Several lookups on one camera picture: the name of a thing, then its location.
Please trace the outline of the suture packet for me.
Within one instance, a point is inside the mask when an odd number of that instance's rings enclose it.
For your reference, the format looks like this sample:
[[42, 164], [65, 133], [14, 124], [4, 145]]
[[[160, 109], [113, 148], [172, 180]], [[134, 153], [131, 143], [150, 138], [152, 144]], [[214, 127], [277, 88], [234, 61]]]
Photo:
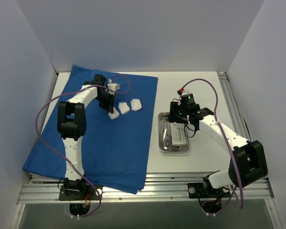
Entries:
[[184, 124], [171, 123], [170, 126], [171, 126], [172, 145], [186, 144]]
[[188, 149], [189, 149], [189, 147], [187, 144], [169, 146], [169, 151], [171, 151], [171, 152], [187, 152]]

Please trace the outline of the steel instrument tray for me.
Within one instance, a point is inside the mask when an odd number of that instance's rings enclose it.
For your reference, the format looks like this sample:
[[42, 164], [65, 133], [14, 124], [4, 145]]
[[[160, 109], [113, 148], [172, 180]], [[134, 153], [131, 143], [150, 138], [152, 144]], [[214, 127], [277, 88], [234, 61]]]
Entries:
[[189, 140], [185, 136], [185, 125], [170, 123], [169, 113], [158, 114], [158, 146], [163, 153], [183, 154], [189, 150]]

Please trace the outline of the steel tweezers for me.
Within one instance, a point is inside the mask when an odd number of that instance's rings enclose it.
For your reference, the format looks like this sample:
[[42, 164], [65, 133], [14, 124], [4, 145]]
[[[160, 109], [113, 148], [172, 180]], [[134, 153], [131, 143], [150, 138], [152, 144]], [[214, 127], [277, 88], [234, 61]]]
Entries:
[[161, 129], [161, 136], [160, 136], [160, 147], [162, 151], [169, 150], [169, 135], [168, 135], [168, 128], [167, 122], [164, 122]]

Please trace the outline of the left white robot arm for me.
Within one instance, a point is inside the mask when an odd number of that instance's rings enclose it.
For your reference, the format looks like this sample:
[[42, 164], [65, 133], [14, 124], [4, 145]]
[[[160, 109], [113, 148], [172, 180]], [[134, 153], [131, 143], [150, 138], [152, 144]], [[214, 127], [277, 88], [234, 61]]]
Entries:
[[101, 109], [110, 115], [116, 113], [113, 102], [120, 85], [112, 80], [105, 84], [106, 78], [96, 74], [94, 80], [85, 82], [72, 98], [58, 104], [57, 130], [67, 158], [63, 185], [75, 200], [83, 199], [87, 193], [82, 166], [82, 139], [87, 129], [85, 108], [95, 99]]

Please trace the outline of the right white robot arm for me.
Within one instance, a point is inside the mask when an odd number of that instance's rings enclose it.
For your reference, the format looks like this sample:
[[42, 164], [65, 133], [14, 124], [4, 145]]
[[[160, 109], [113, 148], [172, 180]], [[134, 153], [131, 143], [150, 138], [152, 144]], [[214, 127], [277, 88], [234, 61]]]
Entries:
[[259, 141], [250, 141], [218, 120], [208, 108], [195, 104], [193, 110], [184, 109], [179, 102], [170, 103], [169, 121], [192, 124], [194, 131], [202, 131], [212, 138], [230, 156], [229, 168], [204, 178], [203, 193], [213, 197], [219, 188], [234, 185], [246, 187], [268, 175], [264, 147]]

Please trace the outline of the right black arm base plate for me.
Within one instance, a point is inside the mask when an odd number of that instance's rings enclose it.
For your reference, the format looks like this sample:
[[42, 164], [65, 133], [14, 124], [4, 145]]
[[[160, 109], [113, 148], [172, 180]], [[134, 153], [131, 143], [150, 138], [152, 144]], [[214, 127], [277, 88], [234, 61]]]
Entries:
[[188, 183], [189, 198], [228, 198], [231, 196], [230, 190], [225, 188], [209, 189], [203, 182]]

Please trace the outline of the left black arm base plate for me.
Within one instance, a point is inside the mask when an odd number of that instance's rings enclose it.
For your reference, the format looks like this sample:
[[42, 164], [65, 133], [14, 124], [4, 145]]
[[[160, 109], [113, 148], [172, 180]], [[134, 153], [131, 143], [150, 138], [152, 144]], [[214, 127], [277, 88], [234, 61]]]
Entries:
[[59, 200], [60, 201], [76, 201], [76, 200], [100, 200], [102, 197], [102, 185], [95, 185], [100, 195], [96, 190], [90, 186], [86, 185], [86, 189], [81, 192], [79, 190], [66, 189], [64, 185], [60, 187]]

